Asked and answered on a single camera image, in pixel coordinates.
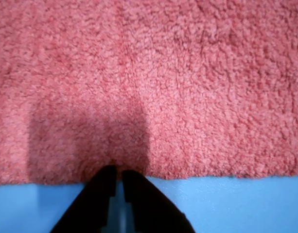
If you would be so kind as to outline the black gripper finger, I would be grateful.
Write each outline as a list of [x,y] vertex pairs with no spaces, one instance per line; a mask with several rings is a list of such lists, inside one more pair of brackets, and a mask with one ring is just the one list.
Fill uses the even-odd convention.
[[122,181],[125,201],[132,207],[136,232],[195,232],[185,214],[141,173],[125,170]]
[[52,233],[100,233],[107,225],[110,198],[115,196],[117,170],[105,166],[75,198]]

